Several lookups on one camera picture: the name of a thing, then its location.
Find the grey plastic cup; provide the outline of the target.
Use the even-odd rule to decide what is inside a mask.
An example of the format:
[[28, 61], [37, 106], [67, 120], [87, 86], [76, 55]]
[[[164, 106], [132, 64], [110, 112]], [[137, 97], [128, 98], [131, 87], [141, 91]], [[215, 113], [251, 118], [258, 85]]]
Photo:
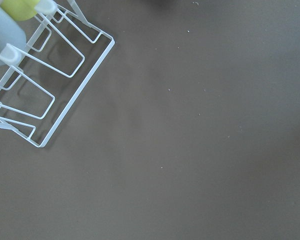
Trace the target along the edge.
[[25, 32], [20, 26], [0, 7], [0, 53], [7, 44], [24, 50], [27, 39]]

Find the yellow plastic cup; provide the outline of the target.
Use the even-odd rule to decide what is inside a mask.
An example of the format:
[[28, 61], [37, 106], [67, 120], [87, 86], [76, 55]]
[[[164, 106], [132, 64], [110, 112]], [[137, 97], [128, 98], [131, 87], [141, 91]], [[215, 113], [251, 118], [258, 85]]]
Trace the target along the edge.
[[26, 21], [37, 12], [35, 6], [40, 0], [3, 0], [0, 7], [15, 21]]

